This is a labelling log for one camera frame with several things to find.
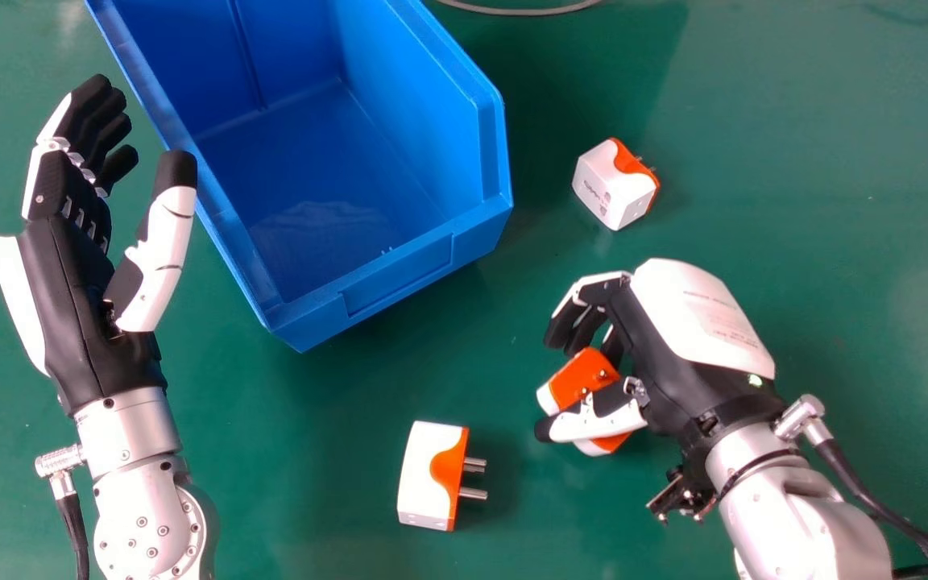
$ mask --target bin floor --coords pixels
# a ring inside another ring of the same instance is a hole
[[[445,221],[341,82],[199,143],[286,302]]]

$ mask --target green surface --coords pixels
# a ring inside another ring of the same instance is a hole
[[[307,355],[257,323],[197,226],[159,341],[185,454],[220,509],[218,577],[735,578],[718,517],[661,528],[644,509],[669,441],[589,459],[531,437],[534,389],[562,363],[541,345],[549,312],[578,276],[651,256],[725,279],[781,392],[822,397],[865,480],[928,529],[928,2],[433,10],[504,95],[516,212],[496,253]],[[19,231],[42,122],[100,71],[122,84],[84,4],[0,0],[0,233]],[[117,248],[161,151],[132,117],[143,165],[114,194]],[[663,183],[618,234],[570,191],[575,157],[611,135]],[[396,521],[416,418],[469,425],[489,459],[489,502],[453,535]],[[0,578],[73,575],[32,460],[74,437],[0,295]],[[894,544],[899,564],[920,559]]]

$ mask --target robotic hand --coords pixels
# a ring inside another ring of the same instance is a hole
[[[131,131],[125,107],[124,93],[95,76],[48,119],[23,189],[23,233],[0,236],[0,286],[81,439],[35,462],[66,522],[78,578],[89,576],[88,540],[70,471],[87,465],[99,511],[93,547],[108,579],[213,579],[213,509],[178,455],[154,335],[188,249],[196,160],[185,151],[159,159],[139,242],[114,270],[106,198],[139,162],[133,147],[117,147]]]
[[[603,344],[592,348],[608,321]],[[719,507],[741,579],[928,576],[928,565],[893,570],[876,520],[927,559],[928,533],[870,495],[822,422],[818,399],[788,405],[778,396],[776,364],[722,280],[663,259],[586,276],[553,311],[545,344],[571,359],[536,394],[548,415],[536,423],[538,440],[604,455],[644,427],[673,438],[681,465],[647,507],[666,524],[672,511],[703,521]],[[630,375],[616,371],[625,356]],[[811,469],[799,437],[865,511]]]

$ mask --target white adapter body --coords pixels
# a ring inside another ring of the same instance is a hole
[[[452,532],[459,498],[486,499],[462,487],[464,471],[485,473],[486,462],[467,458],[468,428],[415,421],[403,454],[396,510],[401,524]]]
[[[578,158],[571,188],[598,220],[618,231],[651,210],[660,183],[612,137]]]

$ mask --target blue storage bin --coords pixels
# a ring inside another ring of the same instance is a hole
[[[417,0],[87,0],[197,214],[297,351],[491,252],[497,89]]]

